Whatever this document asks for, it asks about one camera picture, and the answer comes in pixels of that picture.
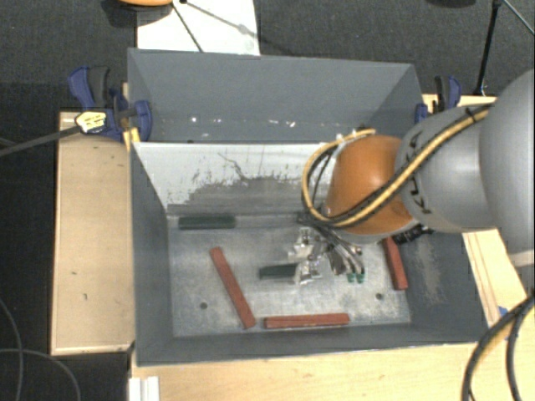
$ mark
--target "clamp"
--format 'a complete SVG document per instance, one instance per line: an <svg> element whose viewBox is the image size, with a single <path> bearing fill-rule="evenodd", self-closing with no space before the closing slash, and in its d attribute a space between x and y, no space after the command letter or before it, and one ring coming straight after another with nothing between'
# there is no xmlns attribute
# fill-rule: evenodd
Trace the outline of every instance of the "clamp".
<svg viewBox="0 0 535 401"><path fill-rule="evenodd" d="M136 101L130 107L118 89L108 89L109 72L107 67L82 66L69 75L70 93L84 110L75 119L76 124L85 134L103 135L119 142L127 129L136 127L141 141L147 141L152 130L149 102Z"/></svg>

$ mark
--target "wooden board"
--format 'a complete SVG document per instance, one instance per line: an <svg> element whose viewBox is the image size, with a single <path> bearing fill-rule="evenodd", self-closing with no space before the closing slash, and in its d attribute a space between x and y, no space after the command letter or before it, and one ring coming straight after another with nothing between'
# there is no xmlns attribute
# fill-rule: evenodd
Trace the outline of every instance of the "wooden board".
<svg viewBox="0 0 535 401"><path fill-rule="evenodd" d="M62 113L60 129L74 125ZM125 147L98 135L59 141L50 352L125 351L134 341Z"/></svg>

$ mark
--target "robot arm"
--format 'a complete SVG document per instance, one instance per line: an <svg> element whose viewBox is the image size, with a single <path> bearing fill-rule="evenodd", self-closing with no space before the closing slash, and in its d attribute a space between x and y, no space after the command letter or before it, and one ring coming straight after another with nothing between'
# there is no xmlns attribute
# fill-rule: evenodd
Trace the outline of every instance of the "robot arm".
<svg viewBox="0 0 535 401"><path fill-rule="evenodd" d="M454 233L497 227L533 287L533 70L492 107L439 113L403 140L364 131L349 140L325 145L305 167L303 203L315 226L355 244L418 224ZM333 153L329 192L316 208L310 172Z"/></svg>

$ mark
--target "red stick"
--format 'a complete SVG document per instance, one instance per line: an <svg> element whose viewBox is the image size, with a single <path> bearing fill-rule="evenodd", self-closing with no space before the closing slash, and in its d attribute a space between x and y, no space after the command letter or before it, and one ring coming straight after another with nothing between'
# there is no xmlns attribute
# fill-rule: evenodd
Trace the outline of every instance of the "red stick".
<svg viewBox="0 0 535 401"><path fill-rule="evenodd" d="M257 324L257 320L252 315L251 308L243 296L242 289L238 285L222 249L219 246L212 248L210 250L210 257L216 266L217 273L219 273L219 277L223 281L223 285L227 289L232 303L234 303L238 316L242 320L243 328L247 330L250 327L254 327Z"/></svg>
<svg viewBox="0 0 535 401"><path fill-rule="evenodd" d="M293 315L290 317L266 317L264 328L299 328L299 327L327 327L349 324L347 313L325 313L323 315Z"/></svg>
<svg viewBox="0 0 535 401"><path fill-rule="evenodd" d="M395 290L406 290L409 287L403 262L400 257L400 250L391 237L383 240L385 248L386 264L390 270L390 277Z"/></svg>

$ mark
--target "black surface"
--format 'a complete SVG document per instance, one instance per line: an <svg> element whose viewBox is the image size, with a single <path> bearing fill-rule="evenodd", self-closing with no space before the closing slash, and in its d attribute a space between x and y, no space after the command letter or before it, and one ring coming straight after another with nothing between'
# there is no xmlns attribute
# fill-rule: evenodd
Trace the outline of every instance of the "black surface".
<svg viewBox="0 0 535 401"><path fill-rule="evenodd" d="M436 74L453 74L465 91L473 90L492 0L254 1L262 53L414 63L422 89L430 92ZM535 23L534 0L509 1ZM0 20L4 139L30 140L54 130L59 109L75 105L65 81L72 69L108 65L110 84L126 77L125 50L135 44L133 12L102 0L0 0ZM507 8L500 9L487 92L499 93L532 67L533 37ZM0 210L0 297L12 310L25 347L45 352L54 238L53 146L0 160ZM11 347L3 319L0 347ZM46 374L50 367L29 361L30 368L37 368L28 370L28 385L35 392L25 392L24 399L67 399L67 394L43 389L56 385ZM1 364L3 401L11 399L12 390L3 392L3 385L13 376L6 370L15 363ZM69 365L82 383L84 400L124 399L124 356L91 356ZM66 387L62 377L57 379L58 386Z"/></svg>

